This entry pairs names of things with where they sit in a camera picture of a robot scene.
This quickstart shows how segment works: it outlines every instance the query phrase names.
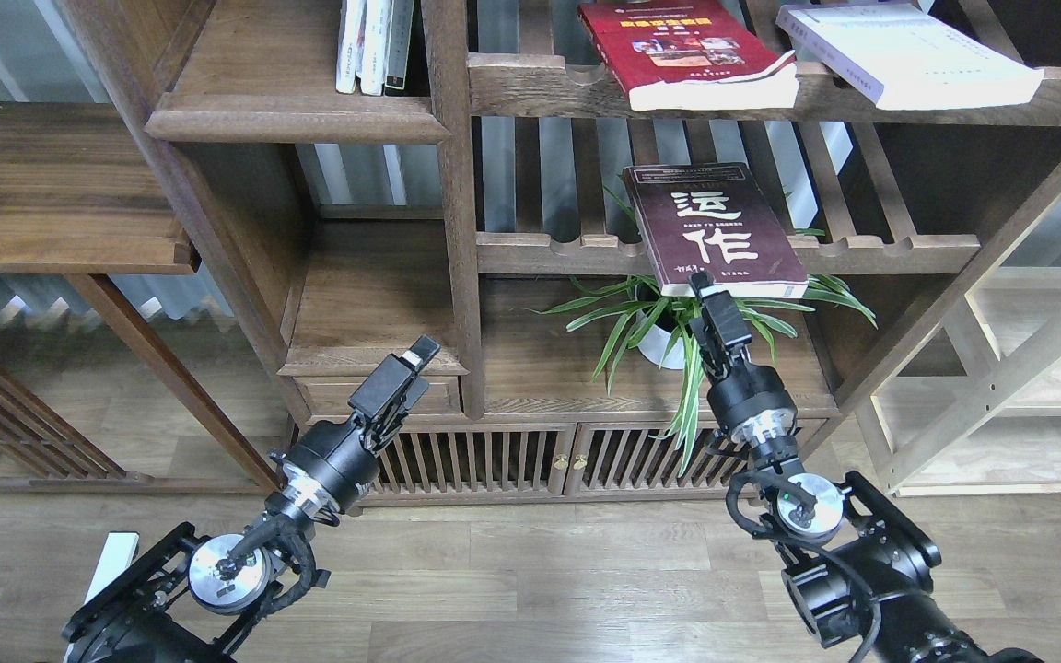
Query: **book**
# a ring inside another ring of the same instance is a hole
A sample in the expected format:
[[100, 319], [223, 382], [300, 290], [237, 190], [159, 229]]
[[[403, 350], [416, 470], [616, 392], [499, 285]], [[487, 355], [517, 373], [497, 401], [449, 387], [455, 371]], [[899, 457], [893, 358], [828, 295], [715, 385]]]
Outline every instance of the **book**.
[[1043, 70], [978, 43], [910, 0], [785, 4], [776, 24], [881, 109], [1026, 104], [1043, 83]]
[[429, 60], [424, 56], [424, 23], [418, 0], [395, 0], [387, 31], [387, 66], [383, 93], [429, 95]]
[[333, 88], [343, 94], [352, 94], [361, 67], [363, 18], [366, 0], [343, 0], [342, 24], [338, 30], [338, 58]]
[[707, 272], [733, 297], [797, 298], [808, 276], [748, 164], [648, 164], [623, 173], [662, 295]]
[[792, 108], [793, 51], [778, 55], [716, 0], [578, 5], [634, 110]]
[[366, 0], [363, 18], [363, 67], [359, 87], [363, 94], [383, 94], [387, 67], [387, 30], [392, 25], [392, 0]]

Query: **red book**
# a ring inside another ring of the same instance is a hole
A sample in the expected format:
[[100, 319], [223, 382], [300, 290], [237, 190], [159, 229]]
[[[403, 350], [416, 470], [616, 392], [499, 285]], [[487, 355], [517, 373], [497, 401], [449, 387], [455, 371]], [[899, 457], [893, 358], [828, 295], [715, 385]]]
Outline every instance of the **red book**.
[[580, 18], [634, 110], [796, 104], [793, 52], [765, 49], [718, 0], [585, 3]]
[[624, 172], [662, 295], [691, 297], [707, 272], [733, 297], [797, 298], [808, 276], [748, 164], [651, 164]]

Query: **potted plant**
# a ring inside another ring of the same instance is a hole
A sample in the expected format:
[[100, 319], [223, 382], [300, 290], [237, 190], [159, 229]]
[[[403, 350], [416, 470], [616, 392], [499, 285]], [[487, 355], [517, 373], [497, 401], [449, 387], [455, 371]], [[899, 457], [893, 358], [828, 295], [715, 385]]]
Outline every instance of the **potted plant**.
[[[677, 365], [675, 368], [682, 370], [678, 409], [674, 412], [674, 418], [669, 420], [666, 431], [661, 436], [674, 436], [674, 448], [682, 450], [681, 471], [685, 471], [695, 453], [699, 387], [703, 378], [698, 343], [690, 331], [691, 320], [701, 315], [698, 299], [662, 295], [653, 276], [628, 276], [624, 281], [614, 282], [601, 290], [586, 289], [574, 277], [572, 282], [581, 291], [580, 297], [536, 313], [553, 315], [590, 310], [568, 322], [566, 329], [569, 332], [597, 319], [614, 318], [611, 332], [601, 352], [601, 360], [592, 372], [594, 381], [607, 368], [608, 391], [611, 392], [616, 368], [625, 352], [641, 348], [643, 344], [648, 345], [647, 341], [653, 341], [651, 336], [665, 338], [660, 360], [657, 357], [656, 349], [646, 349], [643, 353], [647, 359], [651, 359], [654, 364], [660, 365], [660, 368]], [[807, 290], [801, 299], [851, 308], [866, 316], [872, 325], [875, 324], [873, 311], [854, 297], [846, 282], [834, 276], [810, 276]], [[750, 327], [769, 345], [773, 364], [776, 362], [773, 332], [792, 338], [797, 336], [797, 329], [784, 319], [764, 311], [801, 311], [801, 313], [814, 311], [812, 306], [787, 299], [737, 297], [736, 306], [740, 307], [744, 319], [748, 320]]]

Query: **white flower pot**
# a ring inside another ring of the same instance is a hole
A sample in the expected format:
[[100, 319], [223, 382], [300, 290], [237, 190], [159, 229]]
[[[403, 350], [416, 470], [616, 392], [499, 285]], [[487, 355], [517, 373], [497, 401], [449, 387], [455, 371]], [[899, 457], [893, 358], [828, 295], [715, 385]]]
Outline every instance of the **white flower pot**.
[[[681, 341], [674, 344], [674, 348], [671, 348], [668, 355], [666, 355], [666, 346], [669, 345], [671, 335], [673, 335], [672, 332], [654, 325], [654, 327], [649, 327], [649, 331], [645, 332], [645, 338], [641, 339], [641, 345], [637, 346], [637, 349], [645, 355], [645, 359], [661, 366], [661, 368], [674, 370], [686, 368], [686, 348], [682, 347]], [[665, 355], [665, 361], [662, 361], [662, 355]]]

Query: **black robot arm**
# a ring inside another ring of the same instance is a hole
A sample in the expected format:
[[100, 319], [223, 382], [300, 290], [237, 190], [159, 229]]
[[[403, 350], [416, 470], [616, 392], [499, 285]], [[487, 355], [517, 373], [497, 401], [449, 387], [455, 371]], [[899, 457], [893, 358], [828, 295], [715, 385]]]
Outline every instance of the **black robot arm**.
[[[420, 371], [437, 352], [436, 341], [421, 336], [401, 356], [387, 355], [350, 396], [349, 418], [320, 421], [290, 452], [273, 454], [286, 484], [244, 534], [197, 537], [182, 523], [146, 551], [65, 626], [68, 660], [233, 663], [258, 622], [325, 587], [329, 572], [309, 544], [313, 525], [337, 525], [379, 477], [379, 455], [429, 390]], [[286, 569], [297, 576], [289, 589], [278, 582]], [[219, 638], [204, 642], [168, 614], [187, 591], [210, 612], [234, 616]]]
[[[771, 541], [788, 596], [820, 645], [860, 634], [851, 662], [873, 650], [887, 663], [1041, 663], [1019, 649], [989, 656], [953, 625], [930, 596], [939, 547], [863, 474], [835, 484], [805, 471], [793, 436], [797, 408], [778, 372], [750, 362], [750, 333], [731, 294], [707, 274], [690, 282], [701, 303], [694, 332], [716, 437], [748, 449], [748, 470], [729, 481], [728, 512], [753, 538]], [[740, 507], [749, 485], [766, 507], [759, 520]], [[827, 548], [843, 521], [857, 538]]]

